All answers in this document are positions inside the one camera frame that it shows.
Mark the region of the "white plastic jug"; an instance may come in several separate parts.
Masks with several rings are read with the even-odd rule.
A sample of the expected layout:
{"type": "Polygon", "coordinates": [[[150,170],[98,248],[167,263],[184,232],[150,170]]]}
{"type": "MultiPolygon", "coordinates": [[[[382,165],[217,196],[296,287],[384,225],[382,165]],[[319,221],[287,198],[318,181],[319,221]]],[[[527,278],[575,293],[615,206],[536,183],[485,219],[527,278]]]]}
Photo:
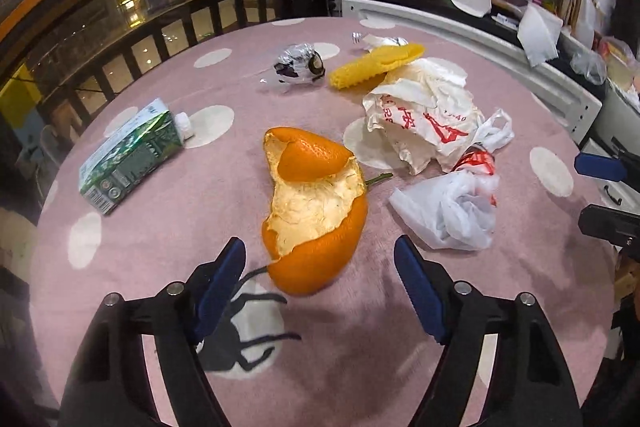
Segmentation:
{"type": "Polygon", "coordinates": [[[573,27],[573,36],[588,49],[591,49],[593,45],[596,21],[597,13],[593,1],[580,0],[578,17],[573,27]]]}

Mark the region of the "clear plastic bag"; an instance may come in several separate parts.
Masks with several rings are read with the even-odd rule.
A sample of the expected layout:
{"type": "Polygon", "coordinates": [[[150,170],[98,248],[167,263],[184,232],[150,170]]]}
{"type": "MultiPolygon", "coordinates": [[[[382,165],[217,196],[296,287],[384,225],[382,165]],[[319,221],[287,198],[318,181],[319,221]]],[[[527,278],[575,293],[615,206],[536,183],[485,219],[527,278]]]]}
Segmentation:
{"type": "Polygon", "coordinates": [[[580,51],[570,59],[570,67],[578,75],[595,86],[602,86],[608,79],[605,61],[599,54],[591,50],[580,51]]]}

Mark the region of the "white tissue pack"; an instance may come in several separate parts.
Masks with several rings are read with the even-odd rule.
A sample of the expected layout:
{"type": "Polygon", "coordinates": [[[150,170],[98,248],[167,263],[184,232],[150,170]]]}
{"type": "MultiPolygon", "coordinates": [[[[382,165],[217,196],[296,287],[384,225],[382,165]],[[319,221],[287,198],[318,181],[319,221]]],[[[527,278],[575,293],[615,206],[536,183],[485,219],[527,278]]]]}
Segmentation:
{"type": "Polygon", "coordinates": [[[529,3],[518,24],[518,41],[530,67],[559,57],[558,41],[563,21],[535,3],[529,3]]]}

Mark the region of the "crumpled white plastic bag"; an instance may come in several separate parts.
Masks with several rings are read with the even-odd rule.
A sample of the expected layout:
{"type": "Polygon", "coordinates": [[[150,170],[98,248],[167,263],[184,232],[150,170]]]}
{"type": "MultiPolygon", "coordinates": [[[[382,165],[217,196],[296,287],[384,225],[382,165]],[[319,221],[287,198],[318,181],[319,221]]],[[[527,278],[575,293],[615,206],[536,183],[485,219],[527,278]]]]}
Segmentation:
{"type": "Polygon", "coordinates": [[[450,172],[396,188],[390,207],[432,249],[482,251],[494,237],[499,181],[494,156],[474,144],[450,172]]]}

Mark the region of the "crumpled silver wrapper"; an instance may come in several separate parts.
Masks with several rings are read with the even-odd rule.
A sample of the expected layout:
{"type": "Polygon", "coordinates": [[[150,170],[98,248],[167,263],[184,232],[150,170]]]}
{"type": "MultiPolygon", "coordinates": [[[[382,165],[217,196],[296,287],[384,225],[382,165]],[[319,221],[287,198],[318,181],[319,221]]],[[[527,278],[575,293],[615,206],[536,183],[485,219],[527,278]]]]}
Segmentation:
{"type": "Polygon", "coordinates": [[[321,55],[311,43],[297,43],[285,48],[273,64],[262,73],[260,84],[268,88],[310,86],[326,75],[321,55]]]}

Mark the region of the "small white crumpled wrapper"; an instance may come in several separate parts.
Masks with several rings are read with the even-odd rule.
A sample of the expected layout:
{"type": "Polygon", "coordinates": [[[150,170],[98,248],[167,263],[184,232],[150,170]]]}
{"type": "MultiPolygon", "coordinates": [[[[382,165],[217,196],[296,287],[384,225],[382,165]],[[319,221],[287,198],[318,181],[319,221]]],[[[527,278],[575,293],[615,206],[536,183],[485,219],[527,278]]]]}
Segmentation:
{"type": "Polygon", "coordinates": [[[352,34],[352,42],[360,49],[372,52],[381,46],[406,46],[408,41],[401,37],[380,37],[372,34],[362,34],[354,32],[352,34]]]}

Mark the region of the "green milk carton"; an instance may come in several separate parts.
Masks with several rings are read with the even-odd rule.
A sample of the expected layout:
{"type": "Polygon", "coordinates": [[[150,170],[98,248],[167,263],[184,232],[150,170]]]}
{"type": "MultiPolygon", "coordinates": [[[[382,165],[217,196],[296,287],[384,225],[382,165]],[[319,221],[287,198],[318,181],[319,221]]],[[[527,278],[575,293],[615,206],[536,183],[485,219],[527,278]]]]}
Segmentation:
{"type": "Polygon", "coordinates": [[[80,166],[79,194],[101,215],[108,215],[193,135],[189,116],[171,113],[157,98],[120,126],[80,166]]]}

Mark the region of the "white red printed plastic bag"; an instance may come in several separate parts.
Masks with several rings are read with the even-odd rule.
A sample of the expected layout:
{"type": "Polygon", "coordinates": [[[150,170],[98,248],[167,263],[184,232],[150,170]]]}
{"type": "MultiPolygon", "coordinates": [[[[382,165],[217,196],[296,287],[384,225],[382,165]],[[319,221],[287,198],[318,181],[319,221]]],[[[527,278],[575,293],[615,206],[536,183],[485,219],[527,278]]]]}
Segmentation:
{"type": "Polygon", "coordinates": [[[432,161],[454,170],[474,145],[495,153],[514,139],[512,119],[502,109],[484,116],[465,83],[431,57],[394,69],[363,97],[367,130],[382,132],[413,176],[432,161]]]}

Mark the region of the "orange peel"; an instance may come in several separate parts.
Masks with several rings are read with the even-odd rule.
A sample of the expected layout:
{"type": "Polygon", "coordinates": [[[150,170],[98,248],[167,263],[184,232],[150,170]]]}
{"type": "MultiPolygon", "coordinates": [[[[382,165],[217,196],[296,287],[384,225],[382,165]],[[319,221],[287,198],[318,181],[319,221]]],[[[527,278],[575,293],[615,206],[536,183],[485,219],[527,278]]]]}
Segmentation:
{"type": "Polygon", "coordinates": [[[291,127],[266,131],[273,182],[262,243],[272,283],[292,296],[330,285],[355,254],[368,214],[367,185],[354,153],[291,127]]]}

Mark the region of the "pink polka dot tablecloth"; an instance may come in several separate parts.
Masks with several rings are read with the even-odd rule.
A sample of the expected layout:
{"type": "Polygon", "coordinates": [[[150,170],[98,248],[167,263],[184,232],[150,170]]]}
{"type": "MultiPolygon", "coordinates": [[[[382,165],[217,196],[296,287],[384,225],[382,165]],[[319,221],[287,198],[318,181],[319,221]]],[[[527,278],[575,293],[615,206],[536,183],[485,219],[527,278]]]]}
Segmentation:
{"type": "MultiPolygon", "coordinates": [[[[32,264],[32,323],[55,395],[103,297],[153,296],[215,259],[231,237],[246,246],[250,279],[240,311],[206,340],[207,377],[235,426],[403,426],[430,382],[440,349],[414,314],[393,264],[406,231],[388,200],[416,183],[392,150],[354,142],[363,176],[390,179],[357,193],[367,210],[357,244],[332,239],[323,257],[340,258],[338,277],[318,293],[273,283],[266,272],[275,239],[287,253],[314,242],[347,217],[352,179],[316,195],[285,196],[273,186],[265,133],[293,127],[341,142],[364,110],[361,91],[320,84],[262,87],[262,73],[290,44],[319,46],[329,68],[352,60],[354,20],[314,18],[265,24],[194,46],[144,75],[103,109],[77,140],[47,198],[32,264]],[[102,200],[78,190],[81,165],[118,118],[154,100],[186,113],[195,127],[186,148],[146,178],[107,216],[102,200]]],[[[428,55],[460,66],[485,115],[504,110],[514,137],[498,150],[496,227],[482,251],[425,251],[454,279],[488,295],[530,291],[562,347],[576,391],[597,375],[614,305],[610,248],[579,232],[580,210],[597,185],[573,170],[576,145],[533,95],[504,69],[461,46],[405,28],[428,55]]]]}

